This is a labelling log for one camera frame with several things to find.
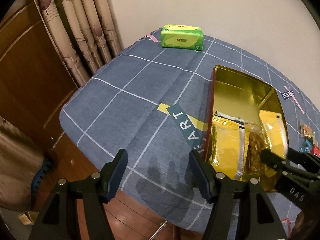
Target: green tissue box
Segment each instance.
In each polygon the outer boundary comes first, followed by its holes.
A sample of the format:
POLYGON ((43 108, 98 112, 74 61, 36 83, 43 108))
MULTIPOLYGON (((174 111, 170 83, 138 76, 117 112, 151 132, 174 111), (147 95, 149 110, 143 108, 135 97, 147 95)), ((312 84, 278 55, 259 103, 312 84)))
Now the green tissue box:
POLYGON ((161 31, 161 45, 168 48, 202 50, 203 33, 199 27, 166 24, 161 31))

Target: yellow snack bag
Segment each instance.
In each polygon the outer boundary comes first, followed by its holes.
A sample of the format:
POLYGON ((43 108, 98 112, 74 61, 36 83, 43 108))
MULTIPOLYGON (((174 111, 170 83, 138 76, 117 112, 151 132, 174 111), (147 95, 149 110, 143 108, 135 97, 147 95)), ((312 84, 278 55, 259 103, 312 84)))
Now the yellow snack bag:
MULTIPOLYGON (((285 159, 288 152, 288 142, 282 115, 275 112, 260 110, 259 117, 262 124, 265 147, 269 148, 270 151, 279 157, 285 159)), ((265 175, 267 177, 270 178, 275 174, 276 172, 273 169, 268 167, 265 168, 265 175)))
POLYGON ((244 125, 214 115, 212 118, 212 154, 209 163, 217 172, 239 180, 245 163, 244 125))

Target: metal rod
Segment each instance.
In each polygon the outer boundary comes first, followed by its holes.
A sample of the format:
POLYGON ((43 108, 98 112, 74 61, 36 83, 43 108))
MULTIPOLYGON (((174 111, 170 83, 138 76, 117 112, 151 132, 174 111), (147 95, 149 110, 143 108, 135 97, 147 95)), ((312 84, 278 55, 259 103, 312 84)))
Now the metal rod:
POLYGON ((165 225, 167 224, 167 222, 168 222, 167 220, 164 221, 164 222, 161 222, 161 224, 160 224, 159 228, 157 229, 157 231, 154 232, 153 235, 152 235, 148 240, 154 239, 154 238, 156 237, 156 235, 161 231, 161 229, 165 227, 165 225))
POLYGON ((257 108, 258 110, 260 110, 263 105, 267 102, 267 100, 269 99, 269 97, 273 94, 273 90, 270 89, 269 92, 264 96, 264 98, 261 100, 260 103, 257 104, 257 108))

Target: curtain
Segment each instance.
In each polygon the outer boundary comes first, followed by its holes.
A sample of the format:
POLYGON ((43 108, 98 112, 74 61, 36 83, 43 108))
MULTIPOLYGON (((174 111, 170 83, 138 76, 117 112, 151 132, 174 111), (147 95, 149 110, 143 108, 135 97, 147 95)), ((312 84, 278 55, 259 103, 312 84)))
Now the curtain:
POLYGON ((31 206, 31 182, 44 152, 0 117, 0 206, 24 212, 31 206))
POLYGON ((35 0, 72 78, 83 86, 121 47, 107 0, 35 0))

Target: snack packet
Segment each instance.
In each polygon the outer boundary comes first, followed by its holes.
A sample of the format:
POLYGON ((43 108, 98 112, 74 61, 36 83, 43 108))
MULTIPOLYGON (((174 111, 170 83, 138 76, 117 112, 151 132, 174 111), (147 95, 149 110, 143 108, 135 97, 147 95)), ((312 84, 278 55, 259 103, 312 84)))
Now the snack packet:
POLYGON ((310 153, 312 153, 313 155, 315 155, 317 157, 320 157, 320 149, 316 145, 313 145, 310 153))
POLYGON ((248 180, 264 174, 266 165, 260 161, 260 153, 265 147, 261 128, 252 123, 245 123, 244 126, 246 132, 249 132, 249 136, 243 180, 248 180))
MULTIPOLYGON (((285 133, 282 115, 275 112, 260 110, 259 117, 262 124, 262 134, 264 138, 264 145, 270 151, 279 157, 286 159, 288 152, 288 142, 285 133)), ((265 167, 265 175, 272 177, 276 174, 272 168, 265 167)))
POLYGON ((304 138, 311 139, 313 137, 312 130, 303 121, 300 121, 301 134, 304 138))
POLYGON ((209 163, 217 172, 239 180, 246 158, 244 121, 216 112, 212 118, 212 154, 209 163))

